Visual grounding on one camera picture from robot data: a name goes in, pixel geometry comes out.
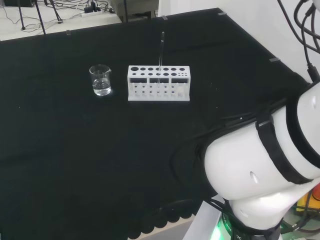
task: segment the green light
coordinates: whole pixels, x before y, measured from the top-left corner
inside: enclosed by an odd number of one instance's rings
[[[220,223],[220,221],[218,222],[217,226],[214,228],[210,240],[224,240],[224,237],[222,236],[221,231],[220,231],[220,224],[219,223]]]

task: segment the white test tube rack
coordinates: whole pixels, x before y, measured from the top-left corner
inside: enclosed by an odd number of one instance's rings
[[[128,69],[129,101],[190,101],[189,66],[136,66]]]

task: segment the hole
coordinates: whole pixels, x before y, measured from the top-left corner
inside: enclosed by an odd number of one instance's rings
[[[172,78],[171,83],[173,83],[173,84],[187,84],[188,78]]]
[[[259,178],[257,177],[257,175],[255,175],[255,173],[254,172],[250,172],[250,177],[253,179],[253,181],[256,183],[256,184],[258,184],[259,183]]]
[[[160,78],[160,83],[161,84],[168,84],[169,83],[169,78]]]
[[[147,82],[146,78],[130,78],[130,83],[146,83],[146,82]]]
[[[248,214],[246,214],[245,212],[243,212],[241,209],[240,209],[240,212],[242,213],[243,216],[245,216],[246,218],[248,218]]]
[[[316,109],[316,107],[317,107],[317,97],[316,96],[313,96],[311,105],[314,109]]]
[[[160,80],[160,83],[168,84],[169,83],[169,78],[150,78],[149,82],[151,84],[157,84],[158,80]]]

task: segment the metal stand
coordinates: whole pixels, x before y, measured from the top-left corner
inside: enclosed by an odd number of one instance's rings
[[[38,12],[38,16],[39,16],[39,20],[40,20],[40,23],[41,23],[43,35],[46,35],[46,30],[45,30],[45,27],[44,27],[44,22],[42,21],[42,18],[41,18],[39,6],[38,6],[38,1],[37,1],[37,0],[34,0],[34,3],[35,3],[36,10],[37,10],[37,12]]]
[[[58,20],[58,24],[61,24],[63,22],[63,20],[61,19],[61,17],[59,16],[57,10],[56,10],[56,7],[55,7],[55,4],[54,4],[54,1],[53,0],[49,0],[52,7],[53,7],[53,10],[54,10],[54,13],[56,15],[56,19]]]
[[[124,13],[125,13],[125,22],[128,22],[128,9],[127,9],[127,0],[123,0],[124,4]]]
[[[16,0],[18,3],[18,8],[19,8],[19,13],[20,13],[20,19],[21,19],[21,24],[22,24],[22,30],[25,30],[25,25],[24,25],[24,18],[22,17],[22,12],[21,12],[21,5],[20,5],[20,0]]]

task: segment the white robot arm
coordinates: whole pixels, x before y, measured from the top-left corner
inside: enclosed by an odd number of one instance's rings
[[[320,154],[320,83],[305,92],[297,104],[298,123],[311,147]],[[246,226],[266,230],[276,226],[288,209],[320,183],[317,166],[297,149],[287,126],[287,107],[273,115],[275,135],[289,164],[306,179],[288,181],[277,169],[253,123],[215,140],[206,150],[207,178],[234,215]]]
[[[313,4],[320,11],[320,0]],[[317,80],[294,101],[206,149],[209,183],[246,227],[279,226],[289,208],[320,183],[320,79],[314,71]]]

